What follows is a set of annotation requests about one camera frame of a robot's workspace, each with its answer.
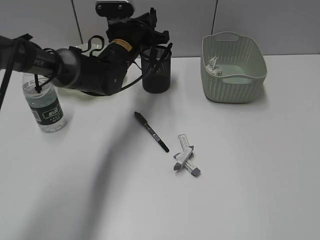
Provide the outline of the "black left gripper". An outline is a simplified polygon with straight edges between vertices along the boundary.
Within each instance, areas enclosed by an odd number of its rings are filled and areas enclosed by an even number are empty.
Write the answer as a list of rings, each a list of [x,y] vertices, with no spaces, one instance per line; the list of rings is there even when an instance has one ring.
[[[157,22],[157,11],[153,7],[137,17],[107,19],[108,45],[98,59],[105,63],[132,62],[138,57],[140,51],[153,45],[168,43],[169,32],[157,31]]]

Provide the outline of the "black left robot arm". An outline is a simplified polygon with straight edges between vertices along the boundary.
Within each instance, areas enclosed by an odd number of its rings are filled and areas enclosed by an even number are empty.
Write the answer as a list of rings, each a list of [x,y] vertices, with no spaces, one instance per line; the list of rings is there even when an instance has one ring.
[[[155,49],[170,40],[168,31],[156,31],[154,8],[133,17],[135,6],[128,0],[98,0],[96,13],[106,18],[108,41],[102,41],[98,56],[88,47],[41,48],[25,34],[17,38],[1,37],[0,67],[5,71],[0,94],[5,95],[12,72],[46,77],[59,88],[104,97],[124,91],[129,67],[143,50]]]

